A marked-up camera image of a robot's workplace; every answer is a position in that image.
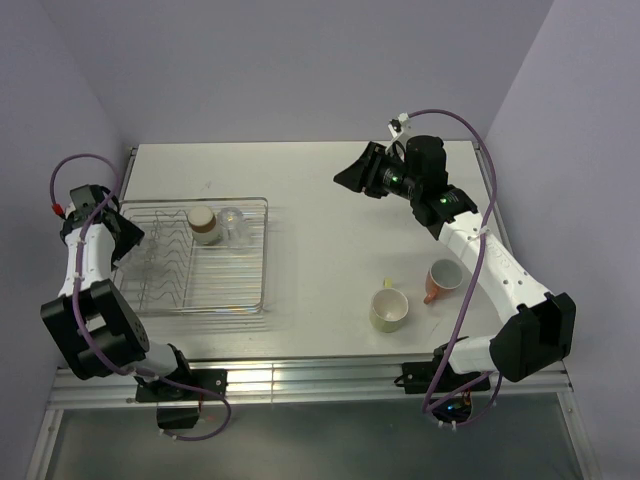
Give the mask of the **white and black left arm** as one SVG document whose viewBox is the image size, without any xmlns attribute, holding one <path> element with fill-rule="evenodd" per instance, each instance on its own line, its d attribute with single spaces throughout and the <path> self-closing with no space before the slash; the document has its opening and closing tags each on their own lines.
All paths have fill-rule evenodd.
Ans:
<svg viewBox="0 0 640 480">
<path fill-rule="evenodd" d="M 152 342 L 112 271 L 138 246 L 144 232 L 120 214 L 118 199 L 99 185 L 70 192 L 59 210 L 68 248 L 65 281 L 58 297 L 41 306 L 41 318 L 69 368 L 81 380 L 113 373 L 183 399 L 195 386 L 184 355 L 171 344 Z"/>
</svg>

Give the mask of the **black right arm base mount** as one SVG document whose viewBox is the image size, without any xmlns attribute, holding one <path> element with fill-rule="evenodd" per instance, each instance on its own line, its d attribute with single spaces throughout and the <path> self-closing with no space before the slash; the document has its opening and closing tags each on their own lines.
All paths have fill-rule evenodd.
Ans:
<svg viewBox="0 0 640 480">
<path fill-rule="evenodd" d="M 435 377 L 438 362 L 438 359 L 434 359 L 403 363 L 401 375 L 394 380 L 395 386 L 402 388 L 407 395 L 426 394 Z M 448 425 L 468 421 L 473 412 L 472 393 L 489 391 L 491 388 L 489 379 L 482 377 L 480 372 L 457 374 L 447 366 L 438 380 L 435 394 L 449 394 L 477 378 L 480 381 L 434 408 L 430 412 L 433 418 Z"/>
</svg>

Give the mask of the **orange ceramic mug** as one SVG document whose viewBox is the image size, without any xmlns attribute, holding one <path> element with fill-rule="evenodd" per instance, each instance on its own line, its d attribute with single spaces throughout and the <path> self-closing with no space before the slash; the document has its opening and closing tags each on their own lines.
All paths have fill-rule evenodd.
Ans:
<svg viewBox="0 0 640 480">
<path fill-rule="evenodd" d="M 462 284 L 463 278 L 463 272 L 455 261 L 437 260 L 427 273 L 423 303 L 428 305 L 437 298 L 450 294 Z"/>
</svg>

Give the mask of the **large clear glass tumbler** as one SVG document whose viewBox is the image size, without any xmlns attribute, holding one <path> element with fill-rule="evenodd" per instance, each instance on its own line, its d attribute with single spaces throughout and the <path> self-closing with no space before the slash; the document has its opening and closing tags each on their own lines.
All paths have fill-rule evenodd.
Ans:
<svg viewBox="0 0 640 480">
<path fill-rule="evenodd" d="M 235 207 L 223 208 L 217 217 L 224 243 L 231 248 L 251 244 L 251 232 L 244 214 Z"/>
</svg>

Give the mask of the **yellow-green ceramic mug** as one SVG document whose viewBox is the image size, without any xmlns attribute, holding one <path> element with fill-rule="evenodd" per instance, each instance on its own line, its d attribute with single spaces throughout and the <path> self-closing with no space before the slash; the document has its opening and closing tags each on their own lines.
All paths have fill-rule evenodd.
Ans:
<svg viewBox="0 0 640 480">
<path fill-rule="evenodd" d="M 382 333 L 393 333 L 404 325 L 408 312 L 408 298 L 386 277 L 382 288 L 373 295 L 370 302 L 369 321 L 372 327 Z"/>
</svg>

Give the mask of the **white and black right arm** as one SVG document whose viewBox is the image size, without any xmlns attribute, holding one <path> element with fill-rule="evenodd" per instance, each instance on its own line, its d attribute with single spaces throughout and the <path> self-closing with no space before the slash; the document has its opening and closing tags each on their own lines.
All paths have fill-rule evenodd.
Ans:
<svg viewBox="0 0 640 480">
<path fill-rule="evenodd" d="M 446 160 L 438 137 L 410 138 L 402 157 L 371 142 L 333 180 L 372 198 L 407 199 L 416 220 L 437 241 L 465 267 L 480 270 L 478 283 L 502 327 L 494 336 L 458 340 L 451 355 L 433 365 L 435 383 L 452 390 L 467 374 L 483 372 L 518 382 L 569 355 L 576 305 L 568 294 L 553 294 L 526 273 L 496 236 L 482 229 L 476 204 L 449 182 Z"/>
</svg>

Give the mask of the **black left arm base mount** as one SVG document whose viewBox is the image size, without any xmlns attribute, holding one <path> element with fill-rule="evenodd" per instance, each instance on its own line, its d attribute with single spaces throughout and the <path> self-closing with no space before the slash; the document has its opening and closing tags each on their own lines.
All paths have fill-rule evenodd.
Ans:
<svg viewBox="0 0 640 480">
<path fill-rule="evenodd" d="M 138 380 L 135 402 L 156 406 L 156 423 L 161 433 L 181 441 L 200 441 L 222 433 L 230 423 L 232 410 L 226 399 L 228 372 L 225 369 L 192 370 L 185 387 L 177 380 L 146 382 Z M 202 420 L 204 402 L 220 401 L 226 409 L 221 425 L 207 435 L 189 437 L 182 431 L 194 428 Z"/>
</svg>

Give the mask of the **brown and white paper cup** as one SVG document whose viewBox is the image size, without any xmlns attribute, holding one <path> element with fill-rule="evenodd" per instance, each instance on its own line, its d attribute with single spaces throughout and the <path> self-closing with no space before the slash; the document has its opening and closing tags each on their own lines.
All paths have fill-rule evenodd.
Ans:
<svg viewBox="0 0 640 480">
<path fill-rule="evenodd" d="M 221 238 L 220 227 L 214 211 L 206 205 L 193 207 L 187 214 L 187 221 L 194 241 L 200 245 L 212 245 Z"/>
</svg>

